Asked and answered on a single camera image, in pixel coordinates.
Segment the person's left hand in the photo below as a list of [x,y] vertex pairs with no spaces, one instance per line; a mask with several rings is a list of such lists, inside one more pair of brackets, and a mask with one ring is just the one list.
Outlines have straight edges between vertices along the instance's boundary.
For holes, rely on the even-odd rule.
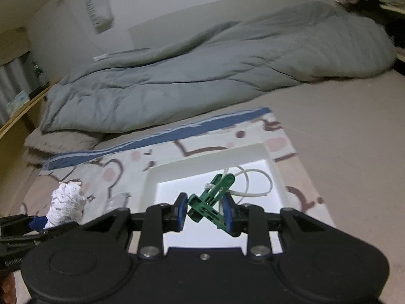
[[5,304],[16,304],[16,282],[13,273],[1,279],[1,300]]

